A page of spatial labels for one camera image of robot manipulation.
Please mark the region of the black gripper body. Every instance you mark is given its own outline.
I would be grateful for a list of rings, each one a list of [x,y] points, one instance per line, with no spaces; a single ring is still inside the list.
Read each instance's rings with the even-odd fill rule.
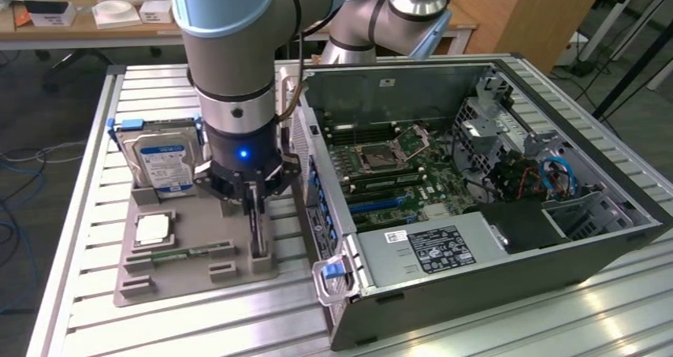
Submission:
[[[222,132],[204,124],[210,142],[210,173],[214,180],[224,180],[239,172],[246,180],[255,180],[260,171],[266,184],[278,184],[282,157],[277,145],[277,123],[270,121],[262,128],[248,133]]]

